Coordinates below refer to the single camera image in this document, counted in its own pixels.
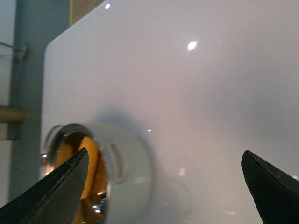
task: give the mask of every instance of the white panel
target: white panel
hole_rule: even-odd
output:
[[[47,48],[42,141],[57,124],[126,126],[157,169],[138,223],[262,223],[241,158],[252,150],[299,173],[298,11],[296,1],[104,2]]]
[[[8,203],[11,141],[0,141],[0,207]]]
[[[13,45],[16,0],[0,2],[0,41]],[[9,104],[11,77],[11,48],[0,45],[0,105]],[[0,207],[8,202],[11,142],[7,138],[7,124],[0,124]]]

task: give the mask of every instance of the metal pipe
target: metal pipe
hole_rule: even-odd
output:
[[[22,109],[12,106],[0,106],[0,123],[20,123],[25,119]]]

